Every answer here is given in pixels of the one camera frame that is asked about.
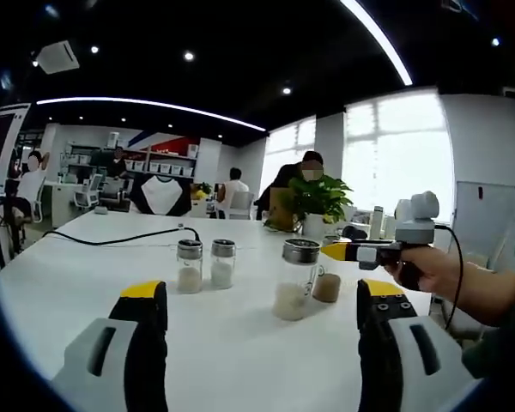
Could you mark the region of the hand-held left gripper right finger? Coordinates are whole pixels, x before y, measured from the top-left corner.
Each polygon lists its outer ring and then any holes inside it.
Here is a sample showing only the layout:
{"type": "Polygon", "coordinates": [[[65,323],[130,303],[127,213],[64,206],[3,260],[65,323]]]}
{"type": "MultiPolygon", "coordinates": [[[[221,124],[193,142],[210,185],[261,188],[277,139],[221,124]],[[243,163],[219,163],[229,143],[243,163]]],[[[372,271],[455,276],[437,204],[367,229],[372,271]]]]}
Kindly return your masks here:
{"type": "Polygon", "coordinates": [[[453,411],[476,388],[462,349],[392,283],[357,284],[360,411],[453,411]]]}

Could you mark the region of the person's right hand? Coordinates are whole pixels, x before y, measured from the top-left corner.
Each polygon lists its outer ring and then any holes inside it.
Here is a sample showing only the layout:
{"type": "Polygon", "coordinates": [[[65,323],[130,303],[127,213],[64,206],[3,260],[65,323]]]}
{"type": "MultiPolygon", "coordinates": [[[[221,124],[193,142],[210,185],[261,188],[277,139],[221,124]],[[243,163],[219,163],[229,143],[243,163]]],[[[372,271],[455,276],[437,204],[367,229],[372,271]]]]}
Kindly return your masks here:
{"type": "Polygon", "coordinates": [[[399,263],[385,266],[400,285],[403,284],[403,264],[414,264],[422,272],[418,280],[420,291],[437,294],[452,303],[467,300],[468,287],[476,269],[473,264],[461,263],[457,257],[431,246],[406,249],[402,251],[399,263]]]}

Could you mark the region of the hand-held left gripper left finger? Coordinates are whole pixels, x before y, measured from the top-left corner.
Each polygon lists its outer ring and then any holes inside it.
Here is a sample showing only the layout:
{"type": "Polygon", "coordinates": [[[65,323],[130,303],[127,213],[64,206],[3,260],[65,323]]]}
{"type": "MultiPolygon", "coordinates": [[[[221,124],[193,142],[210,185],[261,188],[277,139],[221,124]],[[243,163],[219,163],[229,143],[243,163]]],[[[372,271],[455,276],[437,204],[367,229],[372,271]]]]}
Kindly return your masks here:
{"type": "Polygon", "coordinates": [[[125,289],[66,347],[51,386],[77,411],[167,411],[167,326],[163,281],[125,289]]]}

